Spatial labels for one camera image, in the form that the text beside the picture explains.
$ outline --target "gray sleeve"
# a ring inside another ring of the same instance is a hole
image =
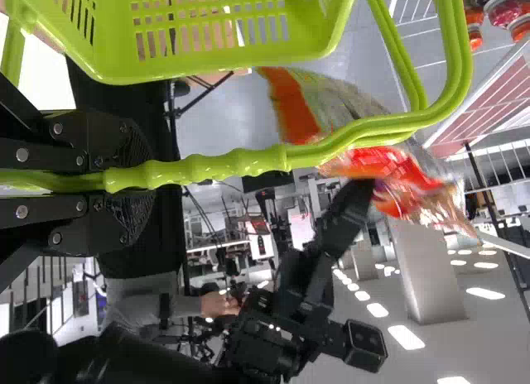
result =
[[[173,295],[170,302],[171,319],[200,315],[200,297]],[[140,328],[160,322],[160,295],[131,295],[109,305],[103,327],[112,322],[139,334]]]

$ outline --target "shopping basket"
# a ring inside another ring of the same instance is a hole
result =
[[[313,60],[336,47],[354,2],[8,1],[19,43],[20,28],[32,31],[38,23],[89,76],[107,84]]]
[[[353,0],[347,1],[345,5],[349,7]],[[407,92],[411,104],[410,113],[362,118],[342,127],[320,142],[305,146],[276,145],[261,151],[235,149],[223,156],[192,155],[178,162],[147,161],[133,168],[111,168],[100,173],[80,176],[23,170],[0,171],[0,184],[37,185],[55,192],[107,190],[113,193],[125,188],[152,190],[170,183],[187,185],[205,179],[223,180],[231,175],[260,175],[268,170],[289,171],[318,166],[352,146],[391,145],[406,140],[416,130],[431,126],[451,115],[462,103],[471,85],[472,59],[463,2],[435,2],[446,53],[447,77],[441,96],[430,107],[427,107],[425,90],[405,51],[385,1],[369,0],[369,6]],[[291,4],[295,5],[292,2],[287,4],[285,0],[285,7]],[[313,13],[300,10],[293,16],[311,17]],[[335,33],[340,34],[342,31],[344,24],[339,23],[344,23],[344,16],[343,13],[335,18],[336,28],[330,33],[325,49],[332,48],[336,43],[335,38],[339,38]],[[256,63],[251,60],[244,61],[244,65],[253,64]],[[163,78],[165,75],[157,73],[157,76]]]

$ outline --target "orange snack package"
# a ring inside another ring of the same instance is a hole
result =
[[[310,71],[262,67],[268,80],[282,139],[291,144],[318,141],[359,118],[388,111],[355,85]],[[328,177],[377,179],[373,202],[389,216],[460,230],[476,238],[463,213],[457,177],[413,140],[399,146],[350,148],[319,168]]]

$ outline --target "screw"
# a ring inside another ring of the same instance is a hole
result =
[[[62,123],[56,123],[53,125],[53,133],[55,134],[61,134],[63,132],[63,124]]]
[[[15,212],[15,215],[19,219],[24,219],[27,217],[28,208],[26,205],[21,204],[19,207],[17,207],[17,211]]]
[[[60,233],[54,233],[53,237],[51,237],[51,241],[54,245],[58,245],[60,241],[62,241],[63,237]]]
[[[17,161],[19,162],[25,162],[27,161],[27,158],[29,158],[30,152],[26,148],[19,148],[17,149]]]
[[[97,199],[94,202],[94,210],[96,212],[100,212],[102,208],[103,208],[103,201],[101,199]]]
[[[98,156],[96,159],[94,159],[94,164],[97,167],[101,167],[101,165],[103,164],[103,158],[101,156]]]

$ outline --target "glass jar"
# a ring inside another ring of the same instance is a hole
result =
[[[484,5],[492,26],[507,28],[523,14],[519,0],[489,0]]]

